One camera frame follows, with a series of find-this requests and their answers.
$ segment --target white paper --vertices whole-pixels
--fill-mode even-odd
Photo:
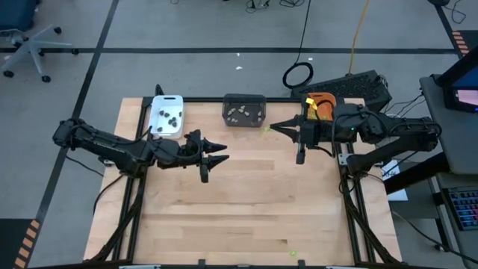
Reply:
[[[399,166],[396,166],[392,171],[388,172],[386,175],[383,176],[385,172],[389,171],[390,168],[397,165],[397,163],[398,163],[397,160],[391,160],[387,165],[382,167],[383,181],[386,181],[387,179],[390,179],[392,176],[395,176],[400,173]],[[396,191],[388,195],[388,201],[408,201],[408,200],[409,198],[406,196],[405,190]]]

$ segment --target chair wheel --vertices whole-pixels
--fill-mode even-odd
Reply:
[[[42,76],[42,81],[45,82],[45,83],[49,83],[51,80],[52,79],[47,75]]]
[[[3,72],[3,75],[6,76],[7,78],[12,78],[15,74],[11,71],[6,70]]]

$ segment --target white tray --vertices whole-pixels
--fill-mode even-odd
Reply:
[[[176,127],[169,124],[168,121],[176,118]],[[182,96],[156,96],[152,100],[151,114],[149,115],[149,126],[151,126],[151,135],[154,138],[164,137],[177,139],[182,136],[182,127],[184,122],[184,102]]]

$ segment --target orange object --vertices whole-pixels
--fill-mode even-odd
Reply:
[[[332,120],[332,112],[337,105],[335,96],[331,93],[309,93],[308,97],[314,100],[317,106],[317,115],[321,120]],[[316,120],[315,109],[309,105],[307,111],[307,119]]]

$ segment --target floor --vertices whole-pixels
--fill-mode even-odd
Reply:
[[[166,94],[183,96],[288,96],[281,78],[296,60],[297,50],[288,48],[300,44],[307,5],[286,8],[278,2],[272,0],[268,9],[247,13],[246,0],[179,0],[178,4],[43,0],[29,34],[59,25],[63,33],[53,34],[52,39],[73,43],[81,53],[46,53],[42,61],[52,77],[49,84],[41,82],[31,59],[11,69],[14,78],[0,76],[0,123],[9,127],[0,131],[0,140],[7,142],[0,152],[4,171],[0,218],[35,218],[47,184],[56,187],[29,267],[82,260],[99,192],[100,178],[69,161],[64,162],[56,186],[55,180],[49,181],[59,151],[51,141],[58,122],[81,112],[89,124],[112,132],[121,99],[152,96],[156,84]],[[300,60],[314,66],[313,82],[347,72],[347,48],[364,4],[365,0],[312,1],[303,46],[316,53],[302,53]],[[464,0],[458,9],[468,13],[462,24],[454,23],[451,11],[444,10],[451,28],[478,30],[478,1]],[[8,45],[0,42],[0,48]],[[374,69],[383,74],[392,103],[415,98],[420,77],[443,72],[458,60],[444,24],[427,0],[370,1],[356,48],[353,72]],[[9,55],[2,52],[7,51],[0,49],[0,64]],[[305,76],[297,70],[289,83]],[[84,103],[77,102],[85,93]],[[399,110],[398,105],[390,113]],[[422,103],[407,116],[428,114]],[[431,154],[416,155],[413,160]],[[102,169],[91,154],[69,155]],[[413,221],[438,237],[432,220]],[[406,223],[395,220],[395,226],[404,261],[462,267],[460,259],[437,252]]]

